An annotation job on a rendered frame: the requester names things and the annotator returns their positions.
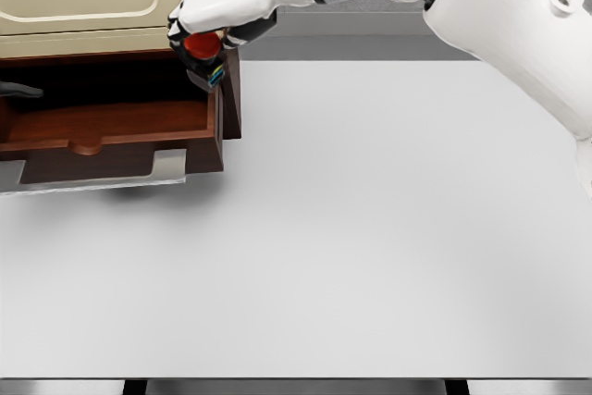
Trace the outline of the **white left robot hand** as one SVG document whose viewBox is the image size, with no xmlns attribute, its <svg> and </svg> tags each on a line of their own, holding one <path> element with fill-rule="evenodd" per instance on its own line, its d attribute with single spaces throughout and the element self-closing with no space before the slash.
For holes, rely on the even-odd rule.
<svg viewBox="0 0 592 395">
<path fill-rule="evenodd" d="M 43 97 L 43 95 L 44 92 L 41 89 L 0 80 L 0 97 L 37 99 Z"/>
</svg>

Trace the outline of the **brown drawer with silver handle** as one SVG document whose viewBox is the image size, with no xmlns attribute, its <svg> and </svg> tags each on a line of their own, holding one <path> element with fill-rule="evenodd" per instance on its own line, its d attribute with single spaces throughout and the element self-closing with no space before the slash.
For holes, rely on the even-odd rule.
<svg viewBox="0 0 592 395">
<path fill-rule="evenodd" d="M 0 194 L 179 183 L 223 170 L 223 93 L 51 107 L 0 98 Z"/>
</svg>

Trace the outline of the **red button switch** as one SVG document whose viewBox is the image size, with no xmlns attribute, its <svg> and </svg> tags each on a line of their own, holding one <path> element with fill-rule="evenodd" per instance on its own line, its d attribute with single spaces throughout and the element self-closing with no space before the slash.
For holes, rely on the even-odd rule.
<svg viewBox="0 0 592 395">
<path fill-rule="evenodd" d="M 220 37 L 215 32 L 194 33 L 184 40 L 183 48 L 189 57 L 190 80 L 211 92 L 225 74 Z"/>
</svg>

